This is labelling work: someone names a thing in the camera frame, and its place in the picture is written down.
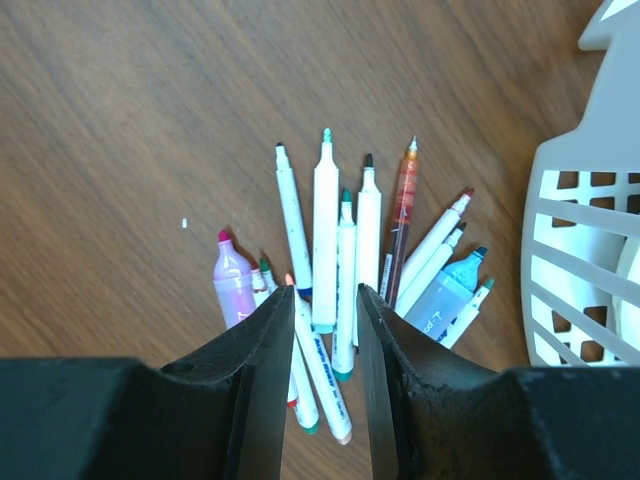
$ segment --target green marker tip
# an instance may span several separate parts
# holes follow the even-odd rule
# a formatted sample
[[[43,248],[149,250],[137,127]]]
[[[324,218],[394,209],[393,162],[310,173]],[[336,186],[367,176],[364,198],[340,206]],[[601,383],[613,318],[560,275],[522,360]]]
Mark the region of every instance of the green marker tip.
[[[264,258],[260,259],[260,271],[261,272],[268,272],[269,270],[271,270],[269,268],[269,262],[267,262]]]

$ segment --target wood surface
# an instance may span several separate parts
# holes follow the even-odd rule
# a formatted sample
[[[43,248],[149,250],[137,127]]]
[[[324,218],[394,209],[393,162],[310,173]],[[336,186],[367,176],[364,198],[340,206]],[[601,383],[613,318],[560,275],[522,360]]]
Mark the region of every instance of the wood surface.
[[[332,128],[341,185],[372,152],[385,216],[420,142],[410,247],[467,186],[457,257],[495,291],[455,350],[527,363],[519,250],[541,142],[579,122],[602,60],[577,40],[598,0],[3,0],[0,355],[161,365],[222,333],[217,232],[290,269],[274,177],[286,144],[311,239]],[[188,228],[181,226],[188,219]],[[290,413],[283,478],[370,478],[359,371],[353,440]]]

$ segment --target purple marker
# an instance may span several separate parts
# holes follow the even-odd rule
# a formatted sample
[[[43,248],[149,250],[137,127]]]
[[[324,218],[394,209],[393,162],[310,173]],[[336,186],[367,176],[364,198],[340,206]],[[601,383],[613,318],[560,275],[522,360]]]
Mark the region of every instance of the purple marker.
[[[237,325],[256,309],[251,286],[251,264],[235,251],[226,230],[218,234],[220,257],[213,268],[213,286],[227,329]]]

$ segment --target blue marker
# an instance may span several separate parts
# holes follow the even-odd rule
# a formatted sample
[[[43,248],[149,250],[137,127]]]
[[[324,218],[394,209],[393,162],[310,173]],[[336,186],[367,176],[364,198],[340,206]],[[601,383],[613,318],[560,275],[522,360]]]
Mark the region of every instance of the blue marker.
[[[442,269],[405,320],[434,340],[440,338],[473,297],[478,286],[478,269],[486,254],[486,247],[480,247],[464,260]]]

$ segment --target square hole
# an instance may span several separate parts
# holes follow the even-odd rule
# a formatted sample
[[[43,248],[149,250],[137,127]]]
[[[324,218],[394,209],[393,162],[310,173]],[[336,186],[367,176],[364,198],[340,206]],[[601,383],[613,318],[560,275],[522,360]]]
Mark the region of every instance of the square hole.
[[[568,332],[571,330],[571,323],[558,312],[551,312],[553,318],[553,331],[555,333]]]
[[[613,210],[614,204],[615,199],[613,197],[599,197],[589,200],[589,205],[592,207],[606,208],[608,210]]]
[[[564,346],[567,347],[568,349],[571,349],[571,344],[569,344],[569,343],[565,343]],[[567,363],[569,363],[564,358],[562,358],[562,355],[560,355],[560,354],[558,354],[558,355],[560,357],[560,364],[561,365],[566,365]]]
[[[593,340],[582,342],[580,358],[585,362],[600,362],[604,358],[604,348]]]
[[[607,307],[587,307],[583,310],[583,313],[603,327],[607,326]]]
[[[558,190],[576,188],[578,186],[578,172],[560,172]]]
[[[611,172],[591,172],[592,187],[606,187],[616,183],[616,174]]]
[[[564,200],[569,203],[578,203],[577,200]],[[573,227],[576,225],[576,222],[570,222],[569,220],[564,220],[562,218],[555,218],[551,220],[551,226],[553,228],[563,228],[563,227]]]
[[[627,212],[640,214],[640,194],[627,197]]]

